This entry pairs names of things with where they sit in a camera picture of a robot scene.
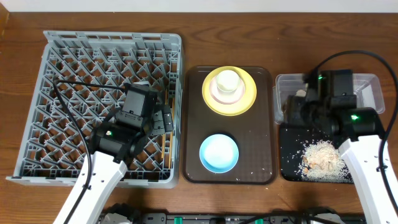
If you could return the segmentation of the white napkin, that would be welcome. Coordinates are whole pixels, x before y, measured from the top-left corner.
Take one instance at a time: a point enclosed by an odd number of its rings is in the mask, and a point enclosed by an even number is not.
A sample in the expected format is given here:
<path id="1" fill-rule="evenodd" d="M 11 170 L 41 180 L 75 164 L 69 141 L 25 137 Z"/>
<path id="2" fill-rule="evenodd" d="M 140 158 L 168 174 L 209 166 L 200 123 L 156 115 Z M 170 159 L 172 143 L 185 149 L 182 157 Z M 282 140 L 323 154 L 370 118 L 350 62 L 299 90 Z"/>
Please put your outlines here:
<path id="1" fill-rule="evenodd" d="M 299 96 L 299 97 L 305 97 L 306 96 L 306 91 L 305 90 L 298 90 L 295 94 L 295 96 Z"/>

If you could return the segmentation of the light blue bowl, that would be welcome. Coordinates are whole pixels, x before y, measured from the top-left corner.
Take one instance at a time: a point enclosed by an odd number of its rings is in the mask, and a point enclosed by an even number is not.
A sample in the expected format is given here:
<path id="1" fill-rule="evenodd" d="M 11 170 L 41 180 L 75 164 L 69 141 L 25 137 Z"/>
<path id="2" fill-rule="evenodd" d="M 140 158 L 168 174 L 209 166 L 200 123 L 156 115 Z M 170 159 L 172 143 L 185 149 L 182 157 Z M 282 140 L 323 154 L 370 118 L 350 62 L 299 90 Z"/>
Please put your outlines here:
<path id="1" fill-rule="evenodd" d="M 238 163 L 239 148 L 231 137 L 213 134 L 202 142 L 199 158 L 206 170 L 223 174 L 232 170 Z"/>

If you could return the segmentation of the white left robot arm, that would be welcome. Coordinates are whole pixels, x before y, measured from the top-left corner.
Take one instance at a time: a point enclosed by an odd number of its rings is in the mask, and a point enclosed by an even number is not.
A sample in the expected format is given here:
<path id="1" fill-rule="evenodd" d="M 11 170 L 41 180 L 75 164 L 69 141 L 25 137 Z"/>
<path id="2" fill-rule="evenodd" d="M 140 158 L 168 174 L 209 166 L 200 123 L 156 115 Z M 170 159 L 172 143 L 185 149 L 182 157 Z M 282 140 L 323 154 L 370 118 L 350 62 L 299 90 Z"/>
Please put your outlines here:
<path id="1" fill-rule="evenodd" d="M 159 104 L 159 91 L 149 82 L 125 83 L 122 108 L 110 111 L 84 141 L 86 157 L 78 179 L 56 223 L 95 223 L 114 188 L 152 134 L 174 130 L 170 106 Z"/>

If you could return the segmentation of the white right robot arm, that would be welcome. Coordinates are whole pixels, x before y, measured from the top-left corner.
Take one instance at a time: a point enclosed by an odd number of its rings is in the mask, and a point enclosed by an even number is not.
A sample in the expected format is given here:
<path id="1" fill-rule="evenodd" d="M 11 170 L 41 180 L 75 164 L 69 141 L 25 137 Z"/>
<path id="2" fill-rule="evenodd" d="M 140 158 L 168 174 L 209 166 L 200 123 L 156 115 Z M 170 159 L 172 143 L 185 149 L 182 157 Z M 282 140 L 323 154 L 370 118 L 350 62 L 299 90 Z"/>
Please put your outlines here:
<path id="1" fill-rule="evenodd" d="M 397 177 L 387 132 L 372 107 L 359 108 L 351 70 L 314 71 L 303 77 L 305 96 L 290 95 L 279 129 L 281 153 L 304 141 L 330 138 L 346 164 L 368 223 L 397 223 Z"/>

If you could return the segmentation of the rice and food scraps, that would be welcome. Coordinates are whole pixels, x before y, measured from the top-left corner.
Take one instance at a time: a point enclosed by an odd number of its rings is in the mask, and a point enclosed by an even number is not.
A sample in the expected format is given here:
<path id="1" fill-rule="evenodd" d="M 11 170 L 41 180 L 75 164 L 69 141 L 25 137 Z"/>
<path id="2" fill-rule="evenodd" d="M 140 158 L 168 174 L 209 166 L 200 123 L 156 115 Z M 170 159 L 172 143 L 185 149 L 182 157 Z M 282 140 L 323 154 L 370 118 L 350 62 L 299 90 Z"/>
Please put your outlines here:
<path id="1" fill-rule="evenodd" d="M 348 168 L 331 141 L 301 142 L 282 157 L 282 175 L 292 181 L 352 183 Z"/>

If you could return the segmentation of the wooden chopstick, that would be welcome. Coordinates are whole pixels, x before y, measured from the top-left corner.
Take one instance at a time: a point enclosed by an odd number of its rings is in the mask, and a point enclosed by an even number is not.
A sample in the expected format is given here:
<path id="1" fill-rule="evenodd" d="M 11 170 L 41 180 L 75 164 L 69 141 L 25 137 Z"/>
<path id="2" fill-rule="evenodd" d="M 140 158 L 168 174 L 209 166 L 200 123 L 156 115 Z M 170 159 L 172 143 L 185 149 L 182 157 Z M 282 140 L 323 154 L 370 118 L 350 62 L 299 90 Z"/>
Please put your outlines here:
<path id="1" fill-rule="evenodd" d="M 166 90 L 165 91 L 165 100 L 164 100 L 165 105 L 168 104 L 168 101 L 169 101 L 169 91 Z M 162 159 L 165 158 L 165 141 L 166 141 L 166 134 L 163 134 L 162 135 L 162 154 L 161 154 Z"/>
<path id="2" fill-rule="evenodd" d="M 172 115 L 172 128 L 173 128 L 173 130 L 170 133 L 169 163 L 168 163 L 168 168 L 169 169 L 172 167 L 172 145 L 173 145 L 173 136 L 174 136 L 174 110 L 175 110 L 174 104 L 175 104 L 175 98 L 172 98 L 171 115 Z"/>

